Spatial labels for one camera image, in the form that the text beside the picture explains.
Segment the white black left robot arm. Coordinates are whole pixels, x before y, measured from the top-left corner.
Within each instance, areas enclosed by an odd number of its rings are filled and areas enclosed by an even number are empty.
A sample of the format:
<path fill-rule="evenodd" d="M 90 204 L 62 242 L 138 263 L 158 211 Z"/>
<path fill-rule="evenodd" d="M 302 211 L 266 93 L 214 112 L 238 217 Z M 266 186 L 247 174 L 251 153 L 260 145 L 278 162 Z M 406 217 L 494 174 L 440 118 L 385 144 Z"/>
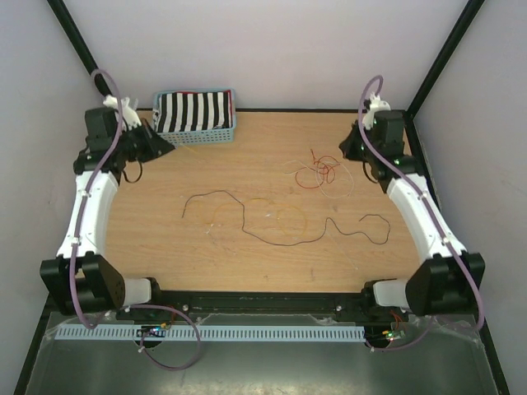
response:
<path fill-rule="evenodd" d="M 165 307 L 152 277 L 129 279 L 105 257 L 110 210 L 125 166 L 140 165 L 173 151 L 126 103 L 108 96 L 85 113 L 86 146 L 73 163 L 76 197 L 68 230 L 55 258 L 40 266 L 58 311 L 80 316 L 135 304 L 144 318 L 157 318 Z"/>

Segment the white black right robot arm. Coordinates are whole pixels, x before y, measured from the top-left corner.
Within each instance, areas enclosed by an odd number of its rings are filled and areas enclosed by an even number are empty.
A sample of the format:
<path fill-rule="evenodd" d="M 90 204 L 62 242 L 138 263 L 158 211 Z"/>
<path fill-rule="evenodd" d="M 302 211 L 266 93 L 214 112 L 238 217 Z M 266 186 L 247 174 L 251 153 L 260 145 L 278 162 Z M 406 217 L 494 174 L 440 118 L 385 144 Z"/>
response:
<path fill-rule="evenodd" d="M 343 157 L 371 167 L 374 179 L 398 208 L 420 260 L 408 279 L 370 281 L 360 300 L 370 320 L 389 307 L 417 316 L 473 313 L 483 315 L 479 286 L 485 262 L 455 237 L 428 189 L 421 162 L 404 152 L 404 119 L 399 111 L 360 115 L 339 145 Z"/>

